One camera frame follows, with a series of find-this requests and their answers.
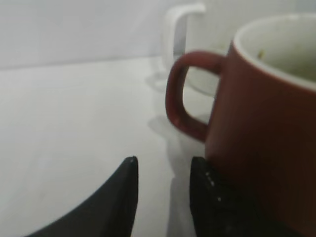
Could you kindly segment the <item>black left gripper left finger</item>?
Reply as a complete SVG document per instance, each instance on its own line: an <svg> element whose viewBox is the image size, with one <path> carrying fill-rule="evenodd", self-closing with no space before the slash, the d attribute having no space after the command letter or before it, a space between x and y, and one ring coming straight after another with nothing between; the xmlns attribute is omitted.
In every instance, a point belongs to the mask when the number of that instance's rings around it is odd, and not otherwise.
<svg viewBox="0 0 316 237"><path fill-rule="evenodd" d="M123 160L110 178L75 209L33 237L129 237L138 204L138 159Z"/></svg>

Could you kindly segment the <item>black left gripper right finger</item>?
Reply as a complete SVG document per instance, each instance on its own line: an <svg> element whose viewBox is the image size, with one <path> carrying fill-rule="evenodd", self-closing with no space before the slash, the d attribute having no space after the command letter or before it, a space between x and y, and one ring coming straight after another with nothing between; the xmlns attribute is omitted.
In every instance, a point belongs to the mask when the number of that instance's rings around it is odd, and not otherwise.
<svg viewBox="0 0 316 237"><path fill-rule="evenodd" d="M292 237L286 226L265 218L202 157L193 157L190 210L198 237Z"/></svg>

